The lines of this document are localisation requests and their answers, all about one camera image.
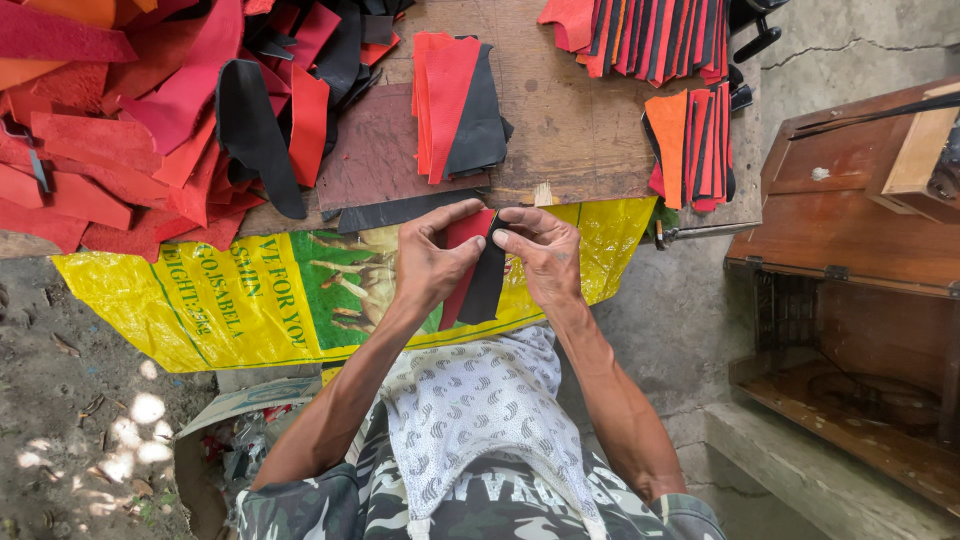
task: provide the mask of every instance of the man's left hand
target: man's left hand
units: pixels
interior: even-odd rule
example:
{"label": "man's left hand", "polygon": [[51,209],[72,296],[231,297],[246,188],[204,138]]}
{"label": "man's left hand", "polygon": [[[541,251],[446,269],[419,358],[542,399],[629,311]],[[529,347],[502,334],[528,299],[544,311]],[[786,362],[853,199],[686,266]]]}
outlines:
{"label": "man's left hand", "polygon": [[478,235],[445,250],[437,247],[437,235],[447,225],[483,208],[482,201],[469,199],[435,209],[400,227],[395,307],[411,310],[419,319],[426,319],[440,302],[450,296],[467,269],[480,258],[487,241]]}

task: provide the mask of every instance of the cracked wall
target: cracked wall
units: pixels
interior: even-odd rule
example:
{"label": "cracked wall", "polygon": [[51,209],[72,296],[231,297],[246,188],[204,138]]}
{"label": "cracked wall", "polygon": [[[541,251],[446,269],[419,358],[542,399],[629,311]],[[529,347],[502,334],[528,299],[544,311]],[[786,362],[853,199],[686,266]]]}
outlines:
{"label": "cracked wall", "polygon": [[786,118],[960,73],[956,0],[793,0],[767,22],[764,153]]}

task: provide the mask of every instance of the orange leather scrap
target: orange leather scrap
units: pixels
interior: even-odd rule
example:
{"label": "orange leather scrap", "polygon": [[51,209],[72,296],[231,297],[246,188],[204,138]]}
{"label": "orange leather scrap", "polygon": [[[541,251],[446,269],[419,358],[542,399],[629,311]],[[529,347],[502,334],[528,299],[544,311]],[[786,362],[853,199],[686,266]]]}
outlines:
{"label": "orange leather scrap", "polygon": [[660,144],[664,199],[669,209],[680,209],[682,201],[686,94],[684,90],[669,97],[650,98],[643,104]]}
{"label": "orange leather scrap", "polygon": [[193,136],[187,139],[177,150],[163,157],[160,168],[154,173],[154,178],[170,185],[171,187],[182,188],[190,178],[190,173],[197,166],[197,161],[204,153],[207,142],[213,134],[213,128],[217,125],[217,119],[213,114],[212,105],[207,107],[206,112],[201,116],[200,125]]}
{"label": "orange leather scrap", "polygon": [[292,78],[294,127],[290,133],[290,163],[297,175],[297,184],[313,187],[326,141],[326,101],[330,87],[296,64],[293,64]]}

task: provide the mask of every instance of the plastic bag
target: plastic bag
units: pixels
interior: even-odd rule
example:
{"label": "plastic bag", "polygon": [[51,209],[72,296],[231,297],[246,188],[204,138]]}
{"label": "plastic bag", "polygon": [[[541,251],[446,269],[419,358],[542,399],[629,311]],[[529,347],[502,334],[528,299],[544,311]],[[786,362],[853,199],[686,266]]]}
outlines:
{"label": "plastic bag", "polygon": [[[656,197],[545,208],[581,233],[584,297],[613,296]],[[185,242],[136,256],[53,257],[77,298],[167,371],[322,362],[327,383],[394,297],[397,226],[250,236],[226,252]],[[419,349],[509,331],[543,317],[519,260],[507,255],[496,320],[437,331],[438,307],[407,345]]]}

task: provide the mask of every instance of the black handle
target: black handle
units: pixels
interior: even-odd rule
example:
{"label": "black handle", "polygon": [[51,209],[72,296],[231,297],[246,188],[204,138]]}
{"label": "black handle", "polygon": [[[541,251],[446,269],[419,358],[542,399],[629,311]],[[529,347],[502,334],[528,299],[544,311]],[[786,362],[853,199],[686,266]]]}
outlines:
{"label": "black handle", "polygon": [[749,43],[733,54],[734,62],[743,63],[753,58],[757,53],[772,45],[774,41],[780,39],[780,36],[783,34],[779,26],[767,28],[766,17],[757,18],[756,29],[759,32],[759,36],[754,37]]}

